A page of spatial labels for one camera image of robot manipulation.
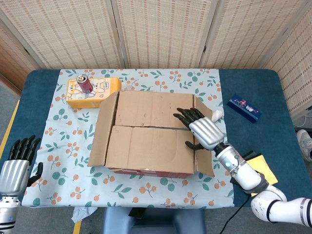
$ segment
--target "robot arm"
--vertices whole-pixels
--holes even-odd
[[[29,178],[30,166],[40,142],[40,138],[32,142],[34,139],[32,135],[22,141],[17,140],[3,164],[0,174],[0,194],[3,195],[0,200],[0,234],[12,233],[20,206],[18,196],[41,177],[42,162],[38,164],[36,175]]]
[[[224,143],[224,135],[207,117],[195,109],[177,109],[181,114],[176,118],[192,132],[200,142],[193,145],[194,150],[214,150],[216,159],[230,172],[230,175],[247,194],[258,193],[251,201],[255,216],[268,222],[290,222],[312,227],[312,200],[298,198],[287,201],[285,195],[276,187],[269,185],[261,173],[256,172],[230,144]]]

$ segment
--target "blue package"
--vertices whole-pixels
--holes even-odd
[[[227,105],[252,123],[258,121],[262,114],[255,106],[236,94],[231,97]]]

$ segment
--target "yellow notepad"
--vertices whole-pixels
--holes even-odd
[[[273,185],[276,184],[277,178],[273,174],[273,172],[270,170],[267,162],[264,159],[263,155],[259,155],[253,159],[250,159],[247,161],[247,163],[256,171],[261,172],[265,179],[268,181],[269,184]]]

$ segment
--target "red can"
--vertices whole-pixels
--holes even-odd
[[[85,94],[89,94],[93,91],[92,84],[86,74],[77,76],[77,83]]]

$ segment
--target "open cardboard box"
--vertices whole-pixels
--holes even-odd
[[[192,94],[119,91],[100,104],[88,166],[115,173],[186,178],[194,171],[214,176],[211,152],[193,151],[192,133],[173,116],[195,107],[212,116]]]

